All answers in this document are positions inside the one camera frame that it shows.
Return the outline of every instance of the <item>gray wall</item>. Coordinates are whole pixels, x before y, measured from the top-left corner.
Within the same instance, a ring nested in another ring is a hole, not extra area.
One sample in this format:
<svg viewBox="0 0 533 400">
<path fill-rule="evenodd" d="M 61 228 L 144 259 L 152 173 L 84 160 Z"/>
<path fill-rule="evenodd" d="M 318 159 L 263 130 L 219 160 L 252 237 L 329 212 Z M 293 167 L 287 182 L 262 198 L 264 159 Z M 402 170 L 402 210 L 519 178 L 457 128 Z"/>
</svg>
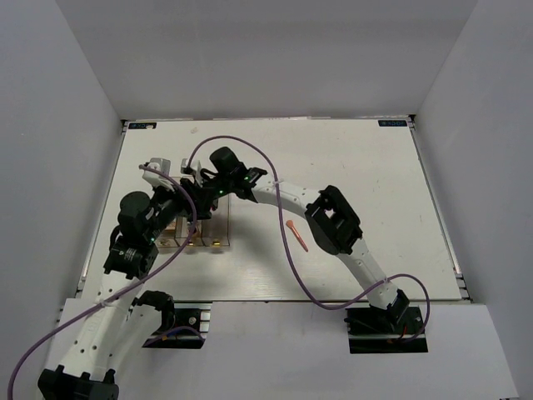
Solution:
<svg viewBox="0 0 533 400">
<path fill-rule="evenodd" d="M 76 288 L 120 122 L 53 0 L 0 2 L 0 398 Z M 33 398 L 43 347 L 16 399 Z"/>
<path fill-rule="evenodd" d="M 524 399 L 533 399 L 532 16 L 531 0 L 481 0 L 417 118 L 466 283 L 487 304 Z"/>
<path fill-rule="evenodd" d="M 57 0 L 121 118 L 415 113 L 476 0 Z"/>
</svg>

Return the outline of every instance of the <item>purple cable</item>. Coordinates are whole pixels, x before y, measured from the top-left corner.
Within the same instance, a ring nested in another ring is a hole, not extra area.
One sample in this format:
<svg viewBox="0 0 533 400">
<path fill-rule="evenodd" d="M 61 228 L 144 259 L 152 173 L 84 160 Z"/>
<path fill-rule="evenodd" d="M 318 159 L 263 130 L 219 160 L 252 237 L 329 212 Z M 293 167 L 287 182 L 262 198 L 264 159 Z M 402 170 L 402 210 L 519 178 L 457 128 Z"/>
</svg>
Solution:
<svg viewBox="0 0 533 400">
<path fill-rule="evenodd" d="M 369 288 L 367 288 L 364 292 L 362 292 L 358 296 L 354 297 L 349 302 L 345 302 L 343 304 L 334 305 L 334 306 L 332 306 L 332 305 L 328 306 L 328 305 L 320 302 L 318 299 L 316 299 L 316 297 L 313 296 L 313 294 L 306 287 L 305 283 L 301 280 L 300 274 L 296 270 L 296 266 L 294 265 L 294 261 L 292 260 L 291 250 L 289 248 L 289 243 L 288 243 L 288 241 L 286 239 L 286 233 L 285 233 L 285 223 L 284 223 L 284 218 L 283 218 L 283 207 L 281 205 L 279 177 L 277 176 L 276 168 L 274 167 L 274 164 L 272 163 L 271 159 L 259 147 L 254 146 L 253 144 L 251 144 L 250 142 L 248 142 L 248 141 L 246 141 L 244 139 L 241 139 L 241 138 L 235 137 L 235 136 L 230 136 L 230 135 L 219 135 L 219 136 L 210 137 L 210 138 L 208 138 L 206 140 L 202 140 L 200 143 L 198 143 L 198 145 L 192 151 L 191 156 L 189 157 L 189 161 L 188 161 L 187 167 L 189 168 L 191 166 L 192 159 L 194 158 L 194 156 L 198 152 L 198 149 L 201 146 L 203 146 L 204 144 L 210 142 L 211 140 L 217 140 L 217 139 L 237 140 L 238 142 L 246 144 L 250 148 L 253 148 L 256 152 L 261 154 L 262 157 L 265 159 L 266 163 L 270 166 L 270 169 L 272 170 L 272 175 L 274 176 L 274 184 L 276 186 L 277 211 L 278 211 L 280 230 L 281 230 L 281 240 L 283 241 L 283 247 L 285 248 L 286 259 L 289 262 L 289 266 L 291 267 L 291 270 L 292 270 L 292 273 L 294 275 L 294 278 L 296 278 L 296 280 L 298 281 L 298 284 L 300 285 L 301 290 L 303 290 L 303 292 L 307 295 L 307 297 L 314 304 L 316 304 L 318 307 L 324 308 L 326 310 L 340 310 L 340 309 L 346 308 L 348 306 L 351 306 L 355 302 L 360 301 L 363 297 L 365 297 L 372 290 L 374 290 L 375 288 L 378 288 L 380 285 L 382 285 L 383 283 L 385 283 L 387 281 L 392 281 L 393 279 L 398 279 L 398 278 L 410 278 L 410 279 L 413 279 L 416 283 L 418 283 L 420 285 L 420 287 L 422 288 L 422 291 L 424 292 L 424 295 L 426 296 L 426 318 L 425 318 L 424 322 L 422 323 L 422 326 L 418 330 L 418 332 L 415 335 L 413 335 L 413 336 L 411 336 L 411 337 L 409 337 L 407 339 L 403 339 L 402 342 L 403 343 L 411 342 L 411 341 L 415 340 L 416 338 L 418 338 L 424 332 L 424 330 L 426 329 L 427 322 L 429 321 L 429 317 L 430 317 L 430 296 L 429 296 L 429 293 L 427 292 L 426 287 L 421 282 L 421 280 L 418 279 L 417 277 L 414 277 L 414 276 L 408 274 L 408 273 L 398 273 L 398 274 L 393 275 L 393 276 L 391 276 L 391 277 L 389 277 L 387 279 L 384 279 L 381 282 L 376 282 L 373 285 L 371 285 Z"/>
<path fill-rule="evenodd" d="M 178 192 L 180 192 L 183 197 L 189 202 L 189 204 L 191 205 L 191 210 L 192 210 L 192 223 L 193 223 L 193 226 L 196 225 L 197 223 L 197 209 L 194 205 L 194 202 L 192 201 L 191 199 L 191 196 L 189 196 L 189 194 L 185 191 L 185 189 L 183 189 L 178 182 L 176 182 L 175 179 L 172 179 L 171 177 L 167 176 L 165 173 L 163 172 L 160 172 L 160 171 L 157 171 L 155 169 L 151 169 L 151 168 L 148 168 L 148 167 L 145 167 L 144 165 L 139 165 L 139 169 L 142 169 L 144 171 L 149 171 L 151 173 L 155 173 L 156 175 L 159 175 L 160 177 L 163 177 L 165 179 L 167 179 L 168 181 L 170 181 L 172 183 L 172 185 L 174 186 L 175 189 L 177 189 Z M 128 293 L 128 292 L 131 292 L 131 290 L 135 289 L 135 288 L 138 288 L 139 286 L 143 285 L 143 283 L 145 283 L 148 279 L 152 279 L 153 277 L 155 277 L 156 275 L 158 275 L 158 273 L 160 273 L 163 269 L 165 269 L 172 261 L 174 261 L 174 259 L 180 255 L 180 253 L 183 251 L 183 249 L 187 246 L 187 244 L 189 243 L 189 241 L 191 240 L 192 238 L 192 234 L 193 234 L 193 231 L 190 231 L 188 236 L 187 236 L 187 240 L 185 242 L 183 242 L 183 244 L 177 248 L 176 252 L 174 254 L 171 255 L 170 258 L 168 258 L 158 269 L 156 269 L 155 271 L 149 273 L 148 275 L 146 275 L 143 279 L 140 279 L 139 281 L 133 283 L 133 285 L 131 286 L 128 286 L 128 287 L 125 287 L 123 290 L 120 290 L 118 292 L 116 292 L 115 294 L 113 294 L 112 296 L 106 298 L 106 300 L 104 301 L 104 303 L 111 303 L 111 302 L 114 302 L 115 300 L 119 299 L 122 295 Z M 94 314 L 96 311 L 100 310 L 101 308 L 104 308 L 103 304 L 102 303 L 99 303 L 99 304 L 95 304 L 94 306 L 90 307 L 89 309 L 85 310 L 84 312 L 78 314 L 76 317 L 74 317 L 73 319 L 65 322 L 63 325 L 60 325 L 59 327 L 56 327 L 55 329 L 53 329 L 50 333 L 46 334 L 45 336 L 43 336 L 42 338 L 40 338 L 38 341 L 36 341 L 36 343 L 31 346 L 23 355 L 22 357 L 20 358 L 20 360 L 17 362 L 17 365 L 15 366 L 15 368 L 13 369 L 13 372 L 11 373 L 11 377 L 9 378 L 9 384 L 7 385 L 7 398 L 8 400 L 13 400 L 13 389 L 14 389 L 14 385 L 15 385 L 15 379 L 17 377 L 17 374 L 18 372 L 20 371 L 20 368 L 21 366 L 26 362 L 27 358 L 30 357 L 30 355 L 35 351 L 37 350 L 43 343 L 45 343 L 49 338 L 52 338 L 54 335 L 58 334 L 59 332 L 61 332 L 63 329 L 65 328 L 68 328 L 70 327 L 73 323 L 76 323 L 77 321 L 79 321 L 80 319 L 82 318 L 85 318 L 91 314 Z"/>
<path fill-rule="evenodd" d="M 204 339 L 203 336 L 196 329 L 192 327 L 173 327 L 172 329 L 169 329 L 163 332 L 161 335 L 158 335 L 155 338 L 148 340 L 146 343 L 144 343 L 143 347 L 147 348 L 152 343 L 162 340 L 165 336 L 173 336 L 173 335 L 178 334 L 181 331 L 189 331 L 190 333 L 194 333 L 194 335 L 198 336 L 202 342 L 206 341 L 206 339 Z"/>
</svg>

